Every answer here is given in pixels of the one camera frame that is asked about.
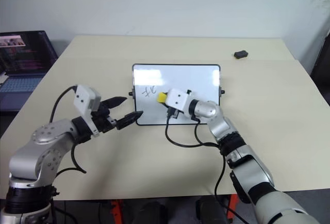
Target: table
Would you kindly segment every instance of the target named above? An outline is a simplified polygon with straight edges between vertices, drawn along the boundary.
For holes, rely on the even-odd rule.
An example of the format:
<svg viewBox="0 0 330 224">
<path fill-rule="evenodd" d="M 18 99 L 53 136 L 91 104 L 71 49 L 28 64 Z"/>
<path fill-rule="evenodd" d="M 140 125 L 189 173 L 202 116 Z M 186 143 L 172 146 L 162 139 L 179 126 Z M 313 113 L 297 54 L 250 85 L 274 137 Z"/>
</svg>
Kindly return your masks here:
<svg viewBox="0 0 330 224">
<path fill-rule="evenodd" d="M 236 60 L 235 51 L 249 56 Z M 222 70 L 221 106 L 246 143 L 273 174 L 279 190 L 330 187 L 330 108 L 281 39 L 77 36 L 43 78 L 0 140 L 0 197 L 8 189 L 8 162 L 32 132 L 48 122 L 57 97 L 68 86 L 86 84 L 103 99 L 127 96 L 134 63 L 217 63 Z M 58 106 L 54 120 L 78 115 L 73 94 Z M 111 110 L 120 118 L 134 110 L 132 98 Z M 66 172 L 54 181 L 56 200 L 124 199 L 212 194 L 222 159 L 214 148 L 170 144 L 164 126 L 112 130 L 79 145 L 78 163 L 87 174 Z M 181 143 L 195 143 L 193 126 L 169 128 Z M 202 141 L 212 141 L 205 125 Z M 60 169 L 71 166 L 67 154 Z M 219 194 L 234 188 L 227 168 Z"/>
</svg>

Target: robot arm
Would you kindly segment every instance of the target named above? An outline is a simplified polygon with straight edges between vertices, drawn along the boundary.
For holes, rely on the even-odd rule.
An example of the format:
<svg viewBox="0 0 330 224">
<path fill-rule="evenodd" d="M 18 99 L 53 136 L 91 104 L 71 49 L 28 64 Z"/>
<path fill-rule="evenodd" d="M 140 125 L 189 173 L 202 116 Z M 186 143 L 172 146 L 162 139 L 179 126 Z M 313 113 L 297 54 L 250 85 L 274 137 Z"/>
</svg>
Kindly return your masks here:
<svg viewBox="0 0 330 224">
<path fill-rule="evenodd" d="M 120 120 L 112 119 L 109 109 L 125 100 L 114 97 L 101 102 L 93 88 L 78 85 L 74 104 L 81 116 L 43 125 L 11 158 L 9 190 L 0 223 L 44 223 L 51 210 L 50 201 L 58 194 L 52 183 L 63 156 L 70 150 L 73 153 L 76 145 L 90 140 L 92 135 L 115 127 L 120 130 L 142 115 L 142 111 L 136 111 Z"/>
<path fill-rule="evenodd" d="M 287 194 L 274 188 L 268 168 L 247 145 L 215 102 L 202 102 L 191 95 L 171 89 L 163 102 L 192 120 L 202 118 L 219 145 L 221 155 L 231 168 L 230 178 L 244 203 L 251 203 L 260 224 L 318 223 Z"/>
</svg>

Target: yellow object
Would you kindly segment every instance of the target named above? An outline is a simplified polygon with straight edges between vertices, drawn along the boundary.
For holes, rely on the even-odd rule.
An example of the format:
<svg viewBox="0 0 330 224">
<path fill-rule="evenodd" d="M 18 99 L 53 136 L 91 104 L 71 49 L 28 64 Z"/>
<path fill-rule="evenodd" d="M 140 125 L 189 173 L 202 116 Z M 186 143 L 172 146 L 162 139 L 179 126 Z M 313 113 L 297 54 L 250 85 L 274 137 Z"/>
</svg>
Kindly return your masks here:
<svg viewBox="0 0 330 224">
<path fill-rule="evenodd" d="M 164 92 L 161 92 L 160 94 L 158 94 L 157 102 L 165 103 L 166 98 L 167 98 L 167 95 Z"/>
</svg>

